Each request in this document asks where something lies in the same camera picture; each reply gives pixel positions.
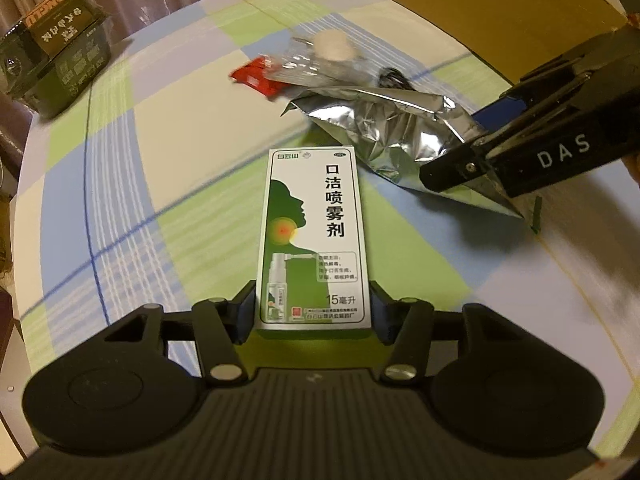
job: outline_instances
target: silver foil bag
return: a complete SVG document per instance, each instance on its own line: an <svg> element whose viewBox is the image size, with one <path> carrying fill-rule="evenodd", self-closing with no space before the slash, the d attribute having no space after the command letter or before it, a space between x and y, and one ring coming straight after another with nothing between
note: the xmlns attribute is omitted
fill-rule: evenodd
<svg viewBox="0 0 640 480"><path fill-rule="evenodd" d="M309 89L287 105L298 108L335 140L354 146L356 155L394 184L428 191L421 165L485 133L453 99L411 90L332 87ZM520 216L494 183L481 176L441 196Z"/></svg>

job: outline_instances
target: checkered tablecloth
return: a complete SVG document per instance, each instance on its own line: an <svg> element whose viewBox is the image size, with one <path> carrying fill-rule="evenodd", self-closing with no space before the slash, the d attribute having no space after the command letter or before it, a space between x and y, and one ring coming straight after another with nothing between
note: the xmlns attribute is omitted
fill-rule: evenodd
<svg viewBox="0 0 640 480"><path fill-rule="evenodd" d="M379 67L474 111L507 84L389 0L203 0L116 46L72 108L32 126L15 198L17 303L33 371L143 303L185 310L255 278L266 150L318 142L286 101L228 74L292 33L342 28ZM439 309L481 301L588 367L606 390L592 444L640 417L640 194L620 163L546 190L524 222L360 172L369 275ZM239 348L248 367L364 366L365 340ZM197 373L193 346L172 359Z"/></svg>

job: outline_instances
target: spray bottle illustration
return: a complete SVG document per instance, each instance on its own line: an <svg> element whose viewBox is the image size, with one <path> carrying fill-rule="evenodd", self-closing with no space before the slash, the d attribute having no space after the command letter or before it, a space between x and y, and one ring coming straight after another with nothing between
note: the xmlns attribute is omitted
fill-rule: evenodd
<svg viewBox="0 0 640 480"><path fill-rule="evenodd" d="M284 322L287 310L287 260L310 260L315 254L273 253L267 282L267 321Z"/></svg>

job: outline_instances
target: ribbed black surface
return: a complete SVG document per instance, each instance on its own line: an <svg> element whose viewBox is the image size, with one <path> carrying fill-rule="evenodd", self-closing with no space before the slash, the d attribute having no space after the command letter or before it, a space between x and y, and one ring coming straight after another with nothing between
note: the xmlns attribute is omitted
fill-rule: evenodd
<svg viewBox="0 0 640 480"><path fill-rule="evenodd" d="M418 395L381 386L367 370L261 370L250 384L209 394L182 431L123 456L45 448L10 480L566 480L587 450L522 460L477 450L447 433Z"/></svg>

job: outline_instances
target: white and green box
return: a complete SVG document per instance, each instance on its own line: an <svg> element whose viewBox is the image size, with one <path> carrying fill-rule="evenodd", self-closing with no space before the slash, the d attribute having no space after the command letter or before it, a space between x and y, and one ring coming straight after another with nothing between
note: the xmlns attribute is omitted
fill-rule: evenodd
<svg viewBox="0 0 640 480"><path fill-rule="evenodd" d="M256 328L370 328L352 147L269 152L256 298Z"/></svg>

